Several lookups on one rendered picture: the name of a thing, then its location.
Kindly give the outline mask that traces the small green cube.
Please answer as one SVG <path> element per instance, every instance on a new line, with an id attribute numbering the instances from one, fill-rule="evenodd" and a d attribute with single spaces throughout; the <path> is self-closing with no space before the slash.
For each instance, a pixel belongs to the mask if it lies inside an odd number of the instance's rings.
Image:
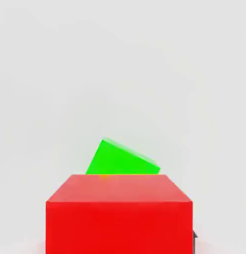
<path id="1" fill-rule="evenodd" d="M 87 174 L 158 174 L 158 164 L 110 139 L 103 138 L 86 171 Z"/>

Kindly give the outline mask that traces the small red cube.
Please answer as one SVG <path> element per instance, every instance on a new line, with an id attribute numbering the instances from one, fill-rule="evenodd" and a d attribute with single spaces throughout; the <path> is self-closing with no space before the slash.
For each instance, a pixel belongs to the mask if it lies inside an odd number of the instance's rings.
<path id="1" fill-rule="evenodd" d="M 193 254 L 193 203 L 166 175 L 71 175 L 46 201 L 46 254 Z"/>

